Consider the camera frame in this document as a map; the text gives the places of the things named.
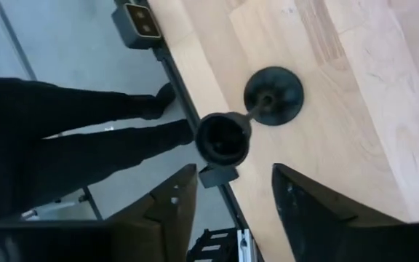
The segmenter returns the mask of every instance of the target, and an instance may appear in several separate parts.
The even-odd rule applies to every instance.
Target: wood grain
[[[267,261],[294,261],[273,163],[419,221],[419,1],[149,2],[200,116],[245,112],[244,86],[267,66],[291,69],[305,87],[292,122],[252,123],[251,151],[231,183]]]

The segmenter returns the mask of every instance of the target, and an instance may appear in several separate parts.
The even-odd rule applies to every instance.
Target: black pants
[[[118,119],[146,118],[158,103],[151,95],[60,88],[42,82],[0,79],[0,121],[26,147],[18,174],[24,208],[44,205],[97,183],[144,159],[188,144],[186,120],[48,138],[66,130]]]

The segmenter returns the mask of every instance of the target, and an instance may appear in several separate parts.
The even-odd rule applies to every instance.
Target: black shoe
[[[164,113],[166,108],[175,100],[175,92],[171,83],[167,83],[161,87],[161,89],[158,91],[158,95],[156,95],[156,99],[158,100],[158,103],[161,104]]]
[[[144,120],[160,119],[166,111],[166,108],[170,106],[174,100],[174,89],[172,88],[171,83],[167,83],[161,87],[156,97],[150,96],[148,106],[144,108],[141,118]]]

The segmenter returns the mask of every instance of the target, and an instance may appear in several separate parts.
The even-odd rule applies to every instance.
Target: black metal bracket
[[[237,229],[204,230],[193,248],[187,253],[187,262],[211,260],[218,262],[239,261]]]
[[[349,226],[341,214],[324,204],[328,194],[337,198],[338,193],[283,164],[274,165],[272,184],[279,217],[297,262],[419,261],[418,223]]]
[[[200,171],[199,177],[203,187],[212,188],[222,186],[239,178],[239,174],[233,168],[229,167],[206,166]]]
[[[161,32],[149,8],[126,3],[118,5],[111,17],[126,47],[149,49],[161,42]]]

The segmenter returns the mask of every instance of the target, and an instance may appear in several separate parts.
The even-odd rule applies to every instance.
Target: person
[[[174,100],[171,84],[155,97],[0,78],[0,218],[45,205],[191,143],[193,134],[184,119],[157,127],[51,138],[108,121],[158,119]]]

